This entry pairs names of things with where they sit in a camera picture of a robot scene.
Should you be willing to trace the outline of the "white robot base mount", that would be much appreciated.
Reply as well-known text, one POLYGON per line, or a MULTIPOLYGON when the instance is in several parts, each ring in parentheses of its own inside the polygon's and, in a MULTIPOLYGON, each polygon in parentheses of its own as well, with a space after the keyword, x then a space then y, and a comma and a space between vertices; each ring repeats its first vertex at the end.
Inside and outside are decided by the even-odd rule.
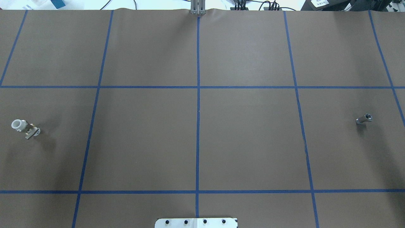
POLYGON ((162 218, 155 228, 237 228, 237 218, 162 218))

